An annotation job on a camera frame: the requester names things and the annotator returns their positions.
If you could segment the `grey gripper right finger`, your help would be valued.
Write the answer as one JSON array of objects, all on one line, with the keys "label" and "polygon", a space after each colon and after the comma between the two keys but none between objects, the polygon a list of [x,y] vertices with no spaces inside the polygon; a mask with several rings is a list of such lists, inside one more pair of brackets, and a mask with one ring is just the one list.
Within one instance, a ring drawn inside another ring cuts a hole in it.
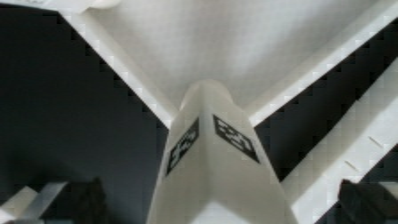
[{"label": "grey gripper right finger", "polygon": [[342,181],[337,224],[398,224],[398,182]]}]

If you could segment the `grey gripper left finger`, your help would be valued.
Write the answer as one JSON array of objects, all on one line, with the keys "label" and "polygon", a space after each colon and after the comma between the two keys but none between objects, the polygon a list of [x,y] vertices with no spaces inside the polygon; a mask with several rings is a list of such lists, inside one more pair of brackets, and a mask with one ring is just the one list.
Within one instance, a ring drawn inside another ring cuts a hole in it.
[{"label": "grey gripper left finger", "polygon": [[0,224],[111,224],[102,180],[26,186],[0,204]]}]

